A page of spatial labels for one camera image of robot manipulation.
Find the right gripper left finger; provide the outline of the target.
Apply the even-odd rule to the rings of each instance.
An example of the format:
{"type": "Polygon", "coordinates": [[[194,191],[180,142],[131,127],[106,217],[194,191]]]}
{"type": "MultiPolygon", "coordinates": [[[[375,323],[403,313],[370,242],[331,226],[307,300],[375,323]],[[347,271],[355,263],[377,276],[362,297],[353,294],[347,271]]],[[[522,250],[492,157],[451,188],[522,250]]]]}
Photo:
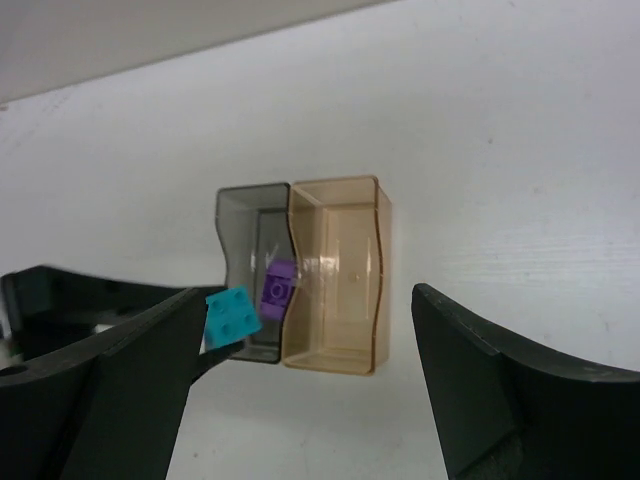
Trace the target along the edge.
{"type": "Polygon", "coordinates": [[[2,478],[165,478],[205,310],[203,294],[187,289],[2,370],[2,478]]]}

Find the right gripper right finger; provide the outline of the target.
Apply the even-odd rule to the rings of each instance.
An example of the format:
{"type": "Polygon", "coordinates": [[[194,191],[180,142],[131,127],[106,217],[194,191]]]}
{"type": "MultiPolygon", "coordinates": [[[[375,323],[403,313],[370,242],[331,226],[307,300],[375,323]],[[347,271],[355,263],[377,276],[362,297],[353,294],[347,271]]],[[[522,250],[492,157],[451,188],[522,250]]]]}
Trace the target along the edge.
{"type": "Polygon", "coordinates": [[[448,478],[638,478],[638,372],[534,342],[427,284],[411,311],[448,478]]]}

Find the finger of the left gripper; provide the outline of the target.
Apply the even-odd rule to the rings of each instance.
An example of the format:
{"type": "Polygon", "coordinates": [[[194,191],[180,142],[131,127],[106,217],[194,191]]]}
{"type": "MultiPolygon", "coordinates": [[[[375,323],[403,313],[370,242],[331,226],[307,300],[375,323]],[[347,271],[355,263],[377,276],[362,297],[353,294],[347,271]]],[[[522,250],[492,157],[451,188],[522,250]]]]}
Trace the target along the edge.
{"type": "Polygon", "coordinates": [[[1,277],[10,338],[32,360],[119,325],[182,292],[182,287],[95,277],[38,265],[1,277]]]}
{"type": "Polygon", "coordinates": [[[227,361],[243,349],[243,342],[235,342],[212,350],[206,350],[204,353],[200,352],[199,347],[188,349],[188,356],[191,358],[189,385],[195,384],[210,370],[227,361]]]}

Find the teal small lego brick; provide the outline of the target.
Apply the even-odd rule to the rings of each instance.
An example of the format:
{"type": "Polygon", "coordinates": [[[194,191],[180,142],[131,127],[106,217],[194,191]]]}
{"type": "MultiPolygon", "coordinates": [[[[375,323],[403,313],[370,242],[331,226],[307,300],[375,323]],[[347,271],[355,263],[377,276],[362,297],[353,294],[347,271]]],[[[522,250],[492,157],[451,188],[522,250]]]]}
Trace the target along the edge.
{"type": "Polygon", "coordinates": [[[241,342],[259,332],[262,322],[245,287],[236,287],[208,295],[204,327],[207,350],[241,342]]]}

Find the purple printed lego brick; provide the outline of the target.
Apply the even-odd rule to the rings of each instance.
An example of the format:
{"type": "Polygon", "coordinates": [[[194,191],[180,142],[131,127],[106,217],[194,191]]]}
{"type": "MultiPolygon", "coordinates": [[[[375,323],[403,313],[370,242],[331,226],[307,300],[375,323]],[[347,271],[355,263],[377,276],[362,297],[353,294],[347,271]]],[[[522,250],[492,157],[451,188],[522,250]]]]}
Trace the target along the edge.
{"type": "Polygon", "coordinates": [[[261,315],[275,321],[284,319],[296,278],[296,264],[292,260],[277,259],[269,265],[259,305],[261,315]]]}

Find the orange transparent container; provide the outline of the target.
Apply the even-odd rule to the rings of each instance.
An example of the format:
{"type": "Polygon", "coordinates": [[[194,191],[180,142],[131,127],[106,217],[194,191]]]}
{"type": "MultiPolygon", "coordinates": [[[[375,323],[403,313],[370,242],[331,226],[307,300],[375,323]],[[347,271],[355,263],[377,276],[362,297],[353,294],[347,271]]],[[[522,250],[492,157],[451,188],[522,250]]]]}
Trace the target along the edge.
{"type": "Polygon", "coordinates": [[[373,175],[289,193],[296,287],[282,332],[289,368],[371,376],[390,355],[392,203],[373,175]]]}

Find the grey transparent container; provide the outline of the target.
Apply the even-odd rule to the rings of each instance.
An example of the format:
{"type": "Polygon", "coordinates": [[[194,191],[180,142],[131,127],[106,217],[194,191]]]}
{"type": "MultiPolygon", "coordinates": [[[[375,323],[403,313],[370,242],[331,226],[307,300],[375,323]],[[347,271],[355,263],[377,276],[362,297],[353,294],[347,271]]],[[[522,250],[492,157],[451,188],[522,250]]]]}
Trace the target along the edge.
{"type": "Polygon", "coordinates": [[[226,262],[225,284],[245,287],[262,329],[245,340],[237,360],[277,364],[281,360],[282,321],[260,314],[269,265],[277,259],[296,264],[289,232],[288,183],[226,187],[217,192],[215,224],[226,262]]]}

